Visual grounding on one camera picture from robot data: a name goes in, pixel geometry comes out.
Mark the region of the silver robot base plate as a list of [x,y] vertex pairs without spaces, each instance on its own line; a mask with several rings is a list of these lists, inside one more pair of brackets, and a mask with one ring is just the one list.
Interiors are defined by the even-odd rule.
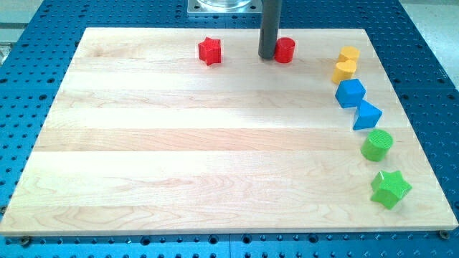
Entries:
[[188,0],[189,14],[259,13],[261,0]]

